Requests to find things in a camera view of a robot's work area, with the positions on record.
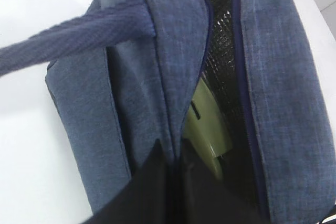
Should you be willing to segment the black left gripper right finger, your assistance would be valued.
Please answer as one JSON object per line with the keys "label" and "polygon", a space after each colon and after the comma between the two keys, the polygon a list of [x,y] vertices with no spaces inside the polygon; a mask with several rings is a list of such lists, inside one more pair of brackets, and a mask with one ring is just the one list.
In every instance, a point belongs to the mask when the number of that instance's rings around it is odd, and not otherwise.
{"label": "black left gripper right finger", "polygon": [[189,140],[181,142],[181,167],[186,223],[265,223],[253,207],[224,187]]}

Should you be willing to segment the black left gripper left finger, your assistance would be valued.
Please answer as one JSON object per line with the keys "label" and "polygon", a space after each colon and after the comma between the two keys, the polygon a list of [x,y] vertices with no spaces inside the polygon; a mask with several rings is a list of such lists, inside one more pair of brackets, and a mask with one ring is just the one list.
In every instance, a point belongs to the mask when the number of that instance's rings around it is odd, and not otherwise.
{"label": "black left gripper left finger", "polygon": [[168,167],[156,140],[143,166],[121,192],[86,223],[168,223]]}

